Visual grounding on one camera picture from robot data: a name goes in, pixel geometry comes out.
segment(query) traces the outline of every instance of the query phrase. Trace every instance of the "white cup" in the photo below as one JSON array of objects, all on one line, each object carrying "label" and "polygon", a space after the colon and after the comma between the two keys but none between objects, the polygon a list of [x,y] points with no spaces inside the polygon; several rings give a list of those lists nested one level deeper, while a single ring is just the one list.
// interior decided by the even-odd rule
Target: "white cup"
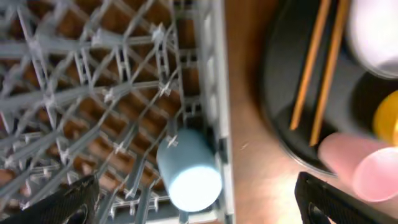
[{"label": "white cup", "polygon": [[398,1],[353,0],[348,40],[367,69],[384,78],[398,78]]},{"label": "white cup", "polygon": [[186,212],[209,207],[218,198],[222,178],[204,136],[180,129],[173,142],[164,139],[157,163],[172,203]]}]

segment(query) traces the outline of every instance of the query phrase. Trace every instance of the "wooden chopstick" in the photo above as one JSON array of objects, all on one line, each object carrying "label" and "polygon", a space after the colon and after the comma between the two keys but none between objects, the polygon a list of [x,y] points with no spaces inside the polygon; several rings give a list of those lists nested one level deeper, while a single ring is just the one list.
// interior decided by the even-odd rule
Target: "wooden chopstick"
[{"label": "wooden chopstick", "polygon": [[335,72],[338,52],[340,51],[341,39],[346,23],[346,18],[349,9],[349,0],[340,0],[337,8],[337,15],[333,33],[331,35],[331,44],[326,62],[325,74],[321,87],[321,93],[318,101],[317,112],[315,113],[315,120],[312,126],[312,133],[310,139],[310,146],[318,144],[319,134],[322,127],[323,114],[325,112],[326,103],[328,101],[329,90]]},{"label": "wooden chopstick", "polygon": [[307,94],[307,89],[311,80],[313,66],[317,59],[319,45],[322,39],[323,30],[325,28],[326,19],[328,17],[330,2],[331,0],[321,1],[321,5],[318,11],[317,19],[315,21],[314,29],[311,36],[311,43],[304,66],[302,81],[300,84],[300,88],[298,89],[298,95],[293,110],[292,121],[290,123],[291,130],[295,130],[300,122],[301,114],[303,111],[303,105],[305,101],[305,95]]}]

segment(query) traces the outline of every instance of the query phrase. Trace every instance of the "wooden surface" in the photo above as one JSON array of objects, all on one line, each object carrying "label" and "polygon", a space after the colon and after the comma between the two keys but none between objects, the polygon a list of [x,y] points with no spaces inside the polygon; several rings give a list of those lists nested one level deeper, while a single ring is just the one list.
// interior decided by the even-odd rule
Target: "wooden surface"
[{"label": "wooden surface", "polygon": [[[236,223],[299,224],[294,186],[300,171],[263,122],[257,98],[262,48],[277,0],[226,0]],[[352,195],[337,178],[316,174]],[[398,218],[398,198],[372,204]]]}]

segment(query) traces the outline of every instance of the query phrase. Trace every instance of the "dish rack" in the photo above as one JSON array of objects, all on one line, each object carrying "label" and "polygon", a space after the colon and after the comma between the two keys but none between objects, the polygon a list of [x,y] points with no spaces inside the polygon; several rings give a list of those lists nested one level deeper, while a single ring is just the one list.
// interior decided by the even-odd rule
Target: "dish rack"
[{"label": "dish rack", "polygon": [[[1,218],[95,174],[98,223],[234,223],[224,30],[222,0],[1,1]],[[223,177],[196,213],[155,159],[179,126],[206,133]]]}]

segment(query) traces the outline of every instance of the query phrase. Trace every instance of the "black plate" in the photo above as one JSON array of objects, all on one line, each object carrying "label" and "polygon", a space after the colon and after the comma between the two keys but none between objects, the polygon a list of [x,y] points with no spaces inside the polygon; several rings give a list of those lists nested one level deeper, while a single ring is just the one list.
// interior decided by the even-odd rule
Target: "black plate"
[{"label": "black plate", "polygon": [[[320,91],[337,2],[333,1],[318,51],[299,127],[289,129],[302,70],[307,56],[319,0],[279,1],[260,72],[264,116],[271,122],[291,156],[316,170],[330,174],[317,156],[318,146],[308,146]],[[346,42],[337,61],[320,141],[339,131],[372,136],[371,123],[379,103],[398,89],[398,82],[371,75],[351,56]]]}]

